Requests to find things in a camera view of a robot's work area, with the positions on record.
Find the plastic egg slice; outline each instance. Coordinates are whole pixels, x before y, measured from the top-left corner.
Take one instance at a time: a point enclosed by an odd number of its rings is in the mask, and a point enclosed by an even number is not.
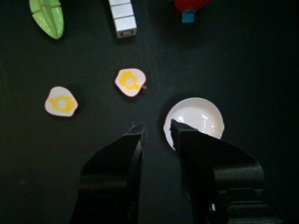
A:
[[[79,104],[66,87],[53,87],[44,103],[45,110],[55,116],[72,116]]]
[[[146,74],[143,71],[136,68],[127,68],[119,71],[116,85],[127,96],[136,96],[144,84]]]

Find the red toy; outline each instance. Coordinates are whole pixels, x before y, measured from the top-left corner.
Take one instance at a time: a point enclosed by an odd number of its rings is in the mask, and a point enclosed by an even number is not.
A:
[[[175,7],[182,12],[182,22],[194,22],[194,13],[210,3],[211,0],[174,0]]]

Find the green toy vegetable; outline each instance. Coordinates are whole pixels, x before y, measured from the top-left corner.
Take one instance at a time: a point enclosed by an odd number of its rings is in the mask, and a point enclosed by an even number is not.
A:
[[[63,35],[63,14],[59,0],[29,0],[32,17],[45,33],[59,39]]]

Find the egg yolk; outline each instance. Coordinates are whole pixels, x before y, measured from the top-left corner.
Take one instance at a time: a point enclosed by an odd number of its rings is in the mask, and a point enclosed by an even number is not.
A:
[[[138,78],[131,71],[126,71],[119,76],[119,82],[128,90],[139,89]]]
[[[56,110],[64,113],[70,113],[75,107],[71,96],[59,95],[56,98],[49,98],[49,103]]]

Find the black background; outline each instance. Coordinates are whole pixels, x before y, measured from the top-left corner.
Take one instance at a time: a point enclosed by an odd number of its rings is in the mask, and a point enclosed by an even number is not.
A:
[[[108,1],[64,0],[66,32],[51,39],[28,1],[0,2],[0,223],[68,223],[80,169],[132,124],[146,125],[139,223],[192,223],[164,117],[187,97],[215,103],[223,140],[260,162],[266,196],[298,218],[299,4],[214,0],[195,24],[166,0],[134,0],[138,33],[118,39]],[[127,98],[114,80],[136,67],[148,89]],[[43,107],[64,86],[72,118]]]

